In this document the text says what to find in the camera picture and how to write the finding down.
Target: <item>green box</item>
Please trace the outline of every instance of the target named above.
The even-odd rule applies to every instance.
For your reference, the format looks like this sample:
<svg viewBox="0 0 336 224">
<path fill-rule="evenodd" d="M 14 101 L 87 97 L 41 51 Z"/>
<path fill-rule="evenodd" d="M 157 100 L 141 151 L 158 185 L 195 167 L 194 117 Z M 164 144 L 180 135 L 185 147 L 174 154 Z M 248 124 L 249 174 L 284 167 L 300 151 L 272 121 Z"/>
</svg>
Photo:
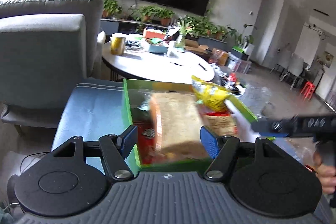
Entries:
<svg viewBox="0 0 336 224">
<path fill-rule="evenodd" d="M 193 92 L 192 86 L 188 84 L 156 82 L 148 80 L 124 79 L 124 104 L 123 104 L 123 122 L 128 127 L 133 123 L 134 116 L 141 115 L 141 110 L 137 107 L 144 101 L 144 95 L 152 92 Z M 230 101 L 246 117 L 249 122 L 256 121 L 255 115 L 234 96 Z M 141 171 L 156 172 L 181 172 L 181 171 L 198 171 L 203 173 L 212 162 L 211 159 L 204 160 L 186 160 L 169 164 L 142 165 L 140 162 L 137 145 L 126 160 L 134 174 Z"/>
</svg>

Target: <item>red plastic stool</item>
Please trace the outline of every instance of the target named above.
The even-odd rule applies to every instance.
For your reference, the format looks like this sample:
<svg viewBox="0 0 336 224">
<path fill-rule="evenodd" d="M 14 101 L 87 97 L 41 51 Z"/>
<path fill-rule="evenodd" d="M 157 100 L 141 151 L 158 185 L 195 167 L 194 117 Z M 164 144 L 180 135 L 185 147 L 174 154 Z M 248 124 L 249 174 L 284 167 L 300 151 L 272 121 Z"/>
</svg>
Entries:
<svg viewBox="0 0 336 224">
<path fill-rule="evenodd" d="M 312 82 L 307 81 L 300 94 L 303 93 L 304 100 L 307 98 L 310 100 L 314 92 L 315 92 L 315 86 L 313 85 Z"/>
</svg>

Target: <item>armchair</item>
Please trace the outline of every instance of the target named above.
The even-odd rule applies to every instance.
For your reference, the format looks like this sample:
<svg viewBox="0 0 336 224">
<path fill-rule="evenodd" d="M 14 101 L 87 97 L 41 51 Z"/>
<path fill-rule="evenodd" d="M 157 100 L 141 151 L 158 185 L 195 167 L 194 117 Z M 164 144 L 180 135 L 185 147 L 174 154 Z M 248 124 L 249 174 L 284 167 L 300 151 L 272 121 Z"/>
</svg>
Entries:
<svg viewBox="0 0 336 224">
<path fill-rule="evenodd" d="M 102 0 L 0 0 L 3 122 L 57 128 L 77 83 L 100 77 Z"/>
</svg>

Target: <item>yellow snack bag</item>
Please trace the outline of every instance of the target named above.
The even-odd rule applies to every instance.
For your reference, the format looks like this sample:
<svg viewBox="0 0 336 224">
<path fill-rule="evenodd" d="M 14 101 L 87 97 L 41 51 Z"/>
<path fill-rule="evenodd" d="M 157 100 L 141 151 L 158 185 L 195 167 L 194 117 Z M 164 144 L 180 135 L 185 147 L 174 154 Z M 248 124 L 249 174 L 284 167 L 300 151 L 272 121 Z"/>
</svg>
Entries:
<svg viewBox="0 0 336 224">
<path fill-rule="evenodd" d="M 220 85 L 209 83 L 192 76 L 192 87 L 197 99 L 203 100 L 203 104 L 216 112 L 227 111 L 224 103 L 232 93 Z"/>
</svg>

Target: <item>finger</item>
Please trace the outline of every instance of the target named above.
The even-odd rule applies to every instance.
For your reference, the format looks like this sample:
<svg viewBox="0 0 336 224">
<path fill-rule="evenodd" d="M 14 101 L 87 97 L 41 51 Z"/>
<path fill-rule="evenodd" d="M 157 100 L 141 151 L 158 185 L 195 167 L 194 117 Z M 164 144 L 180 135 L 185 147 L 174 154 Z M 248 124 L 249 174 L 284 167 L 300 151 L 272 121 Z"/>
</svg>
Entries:
<svg viewBox="0 0 336 224">
<path fill-rule="evenodd" d="M 314 161 L 314 165 L 316 167 L 319 167 L 322 164 L 322 158 L 317 151 L 315 151 L 315 153 L 313 155 L 313 161 Z"/>
<path fill-rule="evenodd" d="M 322 187 L 335 187 L 336 186 L 336 178 L 319 177 L 319 180 L 322 184 Z"/>
<path fill-rule="evenodd" d="M 334 177 L 336 175 L 336 168 L 334 166 L 327 166 L 322 164 L 316 170 L 319 177 Z"/>
<path fill-rule="evenodd" d="M 335 192 L 335 187 L 323 187 L 322 188 L 322 191 L 325 193 L 325 194 L 332 194 Z"/>
</svg>

